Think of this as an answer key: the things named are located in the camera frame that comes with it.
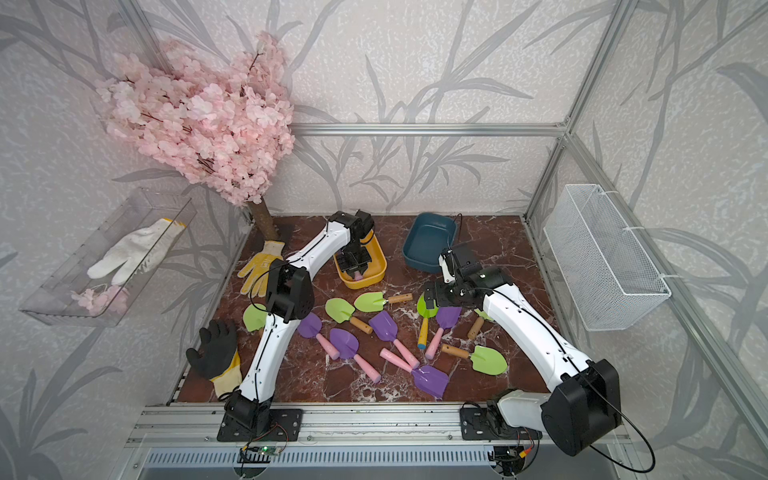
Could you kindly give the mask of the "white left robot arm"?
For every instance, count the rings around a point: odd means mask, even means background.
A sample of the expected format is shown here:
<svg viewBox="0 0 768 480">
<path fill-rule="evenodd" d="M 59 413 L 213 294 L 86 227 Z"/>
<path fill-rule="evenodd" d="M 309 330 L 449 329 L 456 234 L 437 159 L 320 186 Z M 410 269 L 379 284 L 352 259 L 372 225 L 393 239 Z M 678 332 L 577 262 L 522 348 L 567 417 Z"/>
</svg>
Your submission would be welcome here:
<svg viewBox="0 0 768 480">
<path fill-rule="evenodd" d="M 299 322 L 314 308 L 312 280 L 334 254 L 360 250 L 374 229 L 372 216 L 338 211 L 304 248 L 272 263 L 266 292 L 266 328 L 239 390 L 225 403 L 225 415 L 258 433 L 270 427 L 276 379 Z"/>
</svg>

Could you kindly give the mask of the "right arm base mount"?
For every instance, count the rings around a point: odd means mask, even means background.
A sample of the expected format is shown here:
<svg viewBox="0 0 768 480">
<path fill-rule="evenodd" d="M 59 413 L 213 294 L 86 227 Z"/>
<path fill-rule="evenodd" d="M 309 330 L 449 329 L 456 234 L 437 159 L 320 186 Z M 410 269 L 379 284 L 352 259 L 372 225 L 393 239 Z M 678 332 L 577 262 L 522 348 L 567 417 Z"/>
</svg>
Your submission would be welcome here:
<svg viewBox="0 0 768 480">
<path fill-rule="evenodd" d="M 505 390 L 488 400 L 484 406 L 465 401 L 459 409 L 462 439 L 539 441 L 543 437 L 540 431 L 513 427 L 504 420 L 499 402 L 504 395 L 512 392 L 513 389 Z"/>
</svg>

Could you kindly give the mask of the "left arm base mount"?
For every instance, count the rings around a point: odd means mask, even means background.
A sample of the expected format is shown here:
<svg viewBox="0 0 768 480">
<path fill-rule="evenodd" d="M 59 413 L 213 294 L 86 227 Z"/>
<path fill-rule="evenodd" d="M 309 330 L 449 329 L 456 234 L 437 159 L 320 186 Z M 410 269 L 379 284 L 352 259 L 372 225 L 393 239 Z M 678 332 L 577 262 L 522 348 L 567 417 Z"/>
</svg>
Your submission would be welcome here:
<svg viewBox="0 0 768 480">
<path fill-rule="evenodd" d="M 216 440 L 222 443 L 296 442 L 302 418 L 302 409 L 276 409 L 271 400 L 257 403 L 235 391 L 224 403 Z"/>
</svg>

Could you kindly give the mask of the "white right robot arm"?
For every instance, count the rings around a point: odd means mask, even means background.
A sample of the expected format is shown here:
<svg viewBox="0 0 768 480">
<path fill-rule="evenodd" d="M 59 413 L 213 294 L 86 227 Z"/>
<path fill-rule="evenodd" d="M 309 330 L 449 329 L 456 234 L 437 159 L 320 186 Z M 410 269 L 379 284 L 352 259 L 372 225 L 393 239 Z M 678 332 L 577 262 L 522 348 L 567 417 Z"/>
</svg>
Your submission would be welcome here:
<svg viewBox="0 0 768 480">
<path fill-rule="evenodd" d="M 547 434 L 575 456 L 622 424 L 620 379 L 614 366 L 593 361 L 555 330 L 500 268 L 482 266 L 467 244 L 444 248 L 442 277 L 426 287 L 438 307 L 478 309 L 515 341 L 544 380 L 547 394 L 510 391 L 495 409 L 512 428 Z"/>
</svg>

